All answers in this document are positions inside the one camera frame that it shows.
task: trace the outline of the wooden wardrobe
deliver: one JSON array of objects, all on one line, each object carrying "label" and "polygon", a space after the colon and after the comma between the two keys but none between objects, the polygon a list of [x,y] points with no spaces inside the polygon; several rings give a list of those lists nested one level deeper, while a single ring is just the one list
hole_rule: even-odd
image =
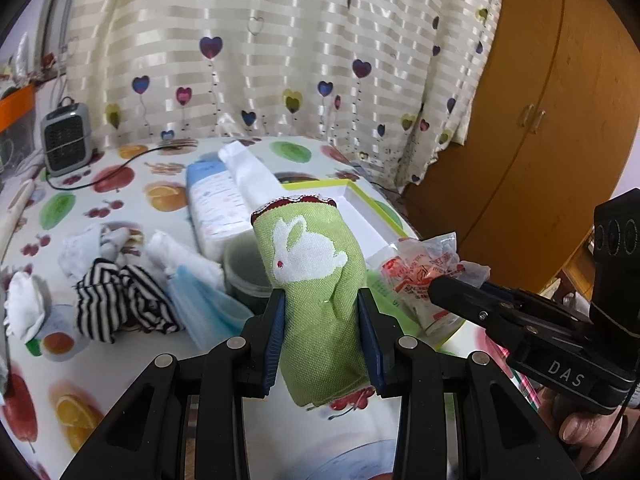
[{"label": "wooden wardrobe", "polygon": [[591,229],[638,128],[640,52],[606,0],[503,0],[465,146],[404,194],[491,280],[539,291]]}]

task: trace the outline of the gray portable heater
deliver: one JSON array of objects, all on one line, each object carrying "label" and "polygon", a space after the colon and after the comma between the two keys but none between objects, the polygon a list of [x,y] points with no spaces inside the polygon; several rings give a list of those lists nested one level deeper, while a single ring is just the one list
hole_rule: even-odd
[{"label": "gray portable heater", "polygon": [[50,176],[60,176],[85,166],[93,145],[89,108],[72,102],[47,114],[42,120],[42,148]]}]

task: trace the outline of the white rabbit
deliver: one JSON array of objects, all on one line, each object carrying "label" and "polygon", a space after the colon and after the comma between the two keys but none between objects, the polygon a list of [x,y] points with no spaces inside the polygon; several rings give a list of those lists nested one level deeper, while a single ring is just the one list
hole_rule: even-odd
[{"label": "white rabbit", "polygon": [[[287,249],[289,235],[296,224],[302,227],[298,241]],[[273,275],[281,284],[321,280],[347,263],[347,253],[335,253],[334,243],[320,233],[306,230],[306,220],[296,216],[290,223],[279,218],[273,229]]]}]

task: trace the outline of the black and white striped fabric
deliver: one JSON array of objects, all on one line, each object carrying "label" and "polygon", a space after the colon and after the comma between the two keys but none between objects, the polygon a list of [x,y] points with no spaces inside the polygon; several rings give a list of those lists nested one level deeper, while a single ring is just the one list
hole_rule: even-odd
[{"label": "black and white striped fabric", "polygon": [[145,331],[169,334],[182,329],[171,300],[142,267],[120,268],[98,258],[75,288],[76,327],[96,341],[113,343],[113,333],[132,316]]}]

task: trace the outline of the table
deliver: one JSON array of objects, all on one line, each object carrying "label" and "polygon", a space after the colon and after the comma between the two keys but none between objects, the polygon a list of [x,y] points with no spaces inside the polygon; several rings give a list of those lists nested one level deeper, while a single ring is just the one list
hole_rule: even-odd
[{"label": "table", "polygon": [[[139,233],[125,249],[133,259],[143,261],[144,238],[155,229],[195,248],[185,168],[215,156],[225,142],[230,140],[191,139],[180,150],[141,156],[117,176],[73,192],[53,190],[44,182],[44,172],[36,178],[2,268],[30,270],[42,284],[50,309],[36,337],[39,343],[27,347],[13,336],[8,339],[15,393],[9,409],[1,410],[0,420],[42,480],[60,477],[92,426],[158,354],[168,352],[183,359],[200,353],[186,332],[121,333],[113,345],[77,334],[72,328],[75,293],[57,262],[62,240],[94,222],[105,222]],[[283,182],[348,178],[386,205],[384,197],[331,146],[303,137],[242,142]],[[59,186],[92,182],[152,146],[136,144],[99,153],[88,167],[53,182]],[[157,194],[153,190],[161,186],[175,191],[169,199],[153,198]],[[404,220],[399,221],[411,232]],[[367,409],[328,420],[335,414],[329,407],[305,411],[295,406],[281,377],[268,400],[245,400],[252,478],[322,480],[363,460],[370,464],[367,478],[388,472],[398,434],[399,399],[374,396]]]}]

